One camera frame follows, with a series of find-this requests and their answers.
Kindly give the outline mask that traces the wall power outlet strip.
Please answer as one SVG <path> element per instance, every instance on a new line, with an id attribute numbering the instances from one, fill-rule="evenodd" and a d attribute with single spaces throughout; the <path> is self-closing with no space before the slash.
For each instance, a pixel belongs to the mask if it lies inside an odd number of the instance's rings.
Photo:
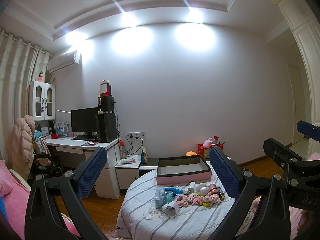
<path id="1" fill-rule="evenodd" d="M 129 132 L 128 135 L 130 138 L 135 138 L 136 140 L 138 140 L 144 139 L 146 132 Z"/>

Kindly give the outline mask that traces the red desk calendar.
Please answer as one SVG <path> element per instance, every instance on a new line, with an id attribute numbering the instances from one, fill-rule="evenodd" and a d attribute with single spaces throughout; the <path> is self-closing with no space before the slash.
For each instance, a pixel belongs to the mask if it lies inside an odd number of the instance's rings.
<path id="1" fill-rule="evenodd" d="M 99 90 L 99 94 L 100 96 L 112 96 L 112 87 L 109 84 L 108 80 L 103 80 L 100 82 L 100 90 Z"/>

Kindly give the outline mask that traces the pink block pig toy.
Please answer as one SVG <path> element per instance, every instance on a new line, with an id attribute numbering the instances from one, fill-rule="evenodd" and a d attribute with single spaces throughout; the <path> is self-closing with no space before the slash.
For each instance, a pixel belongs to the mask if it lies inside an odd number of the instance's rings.
<path id="1" fill-rule="evenodd" d="M 221 199 L 219 195 L 214 193 L 214 194 L 211 194 L 210 196 L 204 196 L 202 205 L 205 207 L 209 207 L 209 206 L 212 207 L 215 204 L 219 203 L 220 201 Z"/>

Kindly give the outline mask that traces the teal tape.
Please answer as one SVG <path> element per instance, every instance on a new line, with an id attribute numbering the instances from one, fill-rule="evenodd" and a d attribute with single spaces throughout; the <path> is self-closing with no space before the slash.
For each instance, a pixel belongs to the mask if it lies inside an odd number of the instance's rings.
<path id="1" fill-rule="evenodd" d="M 164 192 L 164 204 L 169 204 L 172 201 L 174 201 L 173 192 L 172 191 L 165 191 Z"/>

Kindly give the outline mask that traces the pink puffer jacket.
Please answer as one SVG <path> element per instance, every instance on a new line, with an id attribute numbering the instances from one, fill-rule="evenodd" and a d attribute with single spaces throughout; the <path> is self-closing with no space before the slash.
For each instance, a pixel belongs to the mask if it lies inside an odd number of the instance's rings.
<path id="1" fill-rule="evenodd" d="M 12 168 L 25 180 L 28 180 L 34 160 L 33 133 L 35 121 L 30 115 L 18 118 L 12 129 L 10 161 Z"/>

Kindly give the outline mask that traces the white power adapter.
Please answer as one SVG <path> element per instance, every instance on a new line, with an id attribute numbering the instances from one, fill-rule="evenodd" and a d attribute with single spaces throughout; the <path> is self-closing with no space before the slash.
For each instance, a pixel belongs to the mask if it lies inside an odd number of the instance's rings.
<path id="1" fill-rule="evenodd" d="M 188 194 L 192 194 L 194 192 L 194 189 L 195 189 L 195 185 L 196 183 L 194 181 L 191 181 L 189 186 L 188 186 Z"/>

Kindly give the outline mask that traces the orange cap water bottle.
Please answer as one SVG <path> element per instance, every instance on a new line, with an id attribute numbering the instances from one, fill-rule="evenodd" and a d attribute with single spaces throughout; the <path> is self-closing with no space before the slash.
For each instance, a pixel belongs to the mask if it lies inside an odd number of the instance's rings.
<path id="1" fill-rule="evenodd" d="M 119 142 L 119 153 L 120 153 L 120 158 L 121 159 L 126 159 L 127 158 L 127 151 L 125 147 L 125 141 L 121 140 Z"/>

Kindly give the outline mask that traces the pink black storage box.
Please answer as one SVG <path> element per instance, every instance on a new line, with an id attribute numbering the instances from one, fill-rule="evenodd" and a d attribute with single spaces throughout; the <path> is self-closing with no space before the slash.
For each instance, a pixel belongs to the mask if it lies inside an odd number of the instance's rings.
<path id="1" fill-rule="evenodd" d="M 212 169 L 200 155 L 160 158 L 157 185 L 175 185 L 192 181 L 210 181 Z"/>

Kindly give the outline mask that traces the blue plastic tool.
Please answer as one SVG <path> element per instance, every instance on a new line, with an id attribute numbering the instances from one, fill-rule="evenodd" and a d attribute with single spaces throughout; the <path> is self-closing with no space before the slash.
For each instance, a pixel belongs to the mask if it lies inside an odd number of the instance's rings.
<path id="1" fill-rule="evenodd" d="M 171 191 L 173 194 L 178 195 L 178 194 L 184 194 L 183 190 L 180 189 L 175 189 L 171 187 L 165 187 L 165 191 Z"/>

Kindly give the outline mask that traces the pink block donut toy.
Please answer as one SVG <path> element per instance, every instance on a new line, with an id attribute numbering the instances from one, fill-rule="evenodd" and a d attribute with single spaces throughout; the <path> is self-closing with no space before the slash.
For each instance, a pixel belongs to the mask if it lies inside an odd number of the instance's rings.
<path id="1" fill-rule="evenodd" d="M 185 194 L 178 194 L 175 197 L 175 201 L 178 204 L 178 207 L 187 207 L 188 206 L 188 197 Z"/>

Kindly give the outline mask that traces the white mini hair dryer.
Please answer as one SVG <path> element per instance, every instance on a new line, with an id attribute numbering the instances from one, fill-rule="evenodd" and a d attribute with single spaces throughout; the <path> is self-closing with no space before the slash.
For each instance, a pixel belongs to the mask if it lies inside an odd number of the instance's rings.
<path id="1" fill-rule="evenodd" d="M 175 218 L 179 212 L 179 207 L 176 201 L 172 201 L 169 204 L 162 206 L 162 212 L 165 213 L 169 218 Z"/>

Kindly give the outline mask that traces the rose gold cylinder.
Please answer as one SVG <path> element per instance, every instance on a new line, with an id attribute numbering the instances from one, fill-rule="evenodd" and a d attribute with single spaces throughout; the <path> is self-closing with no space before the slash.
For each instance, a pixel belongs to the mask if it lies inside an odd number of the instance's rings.
<path id="1" fill-rule="evenodd" d="M 212 194 L 218 194 L 218 192 L 219 192 L 219 190 L 215 184 L 209 184 L 208 189 L 209 189 L 209 192 L 207 194 L 208 196 L 211 196 Z"/>

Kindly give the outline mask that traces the black computer tower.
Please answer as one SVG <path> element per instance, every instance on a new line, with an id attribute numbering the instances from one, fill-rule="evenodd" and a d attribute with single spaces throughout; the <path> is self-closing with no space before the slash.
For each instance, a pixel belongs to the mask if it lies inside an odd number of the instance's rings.
<path id="1" fill-rule="evenodd" d="M 95 120 L 99 142 L 107 143 L 117 139 L 118 133 L 115 113 L 96 114 Z"/>

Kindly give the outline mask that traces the white round lamp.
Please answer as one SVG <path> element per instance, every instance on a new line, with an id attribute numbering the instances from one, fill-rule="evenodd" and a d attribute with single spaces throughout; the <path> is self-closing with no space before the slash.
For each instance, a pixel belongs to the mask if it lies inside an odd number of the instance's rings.
<path id="1" fill-rule="evenodd" d="M 209 187 L 207 184 L 202 183 L 197 185 L 195 192 L 199 195 L 199 196 L 206 196 L 209 192 Z"/>

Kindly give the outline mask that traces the beige curtain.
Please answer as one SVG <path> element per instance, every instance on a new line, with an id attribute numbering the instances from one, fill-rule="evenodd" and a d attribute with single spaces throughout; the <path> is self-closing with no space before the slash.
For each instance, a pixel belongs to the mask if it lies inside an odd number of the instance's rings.
<path id="1" fill-rule="evenodd" d="M 8 160 L 17 118 L 28 114 L 29 85 L 45 72 L 50 53 L 1 29 L 1 159 Z"/>

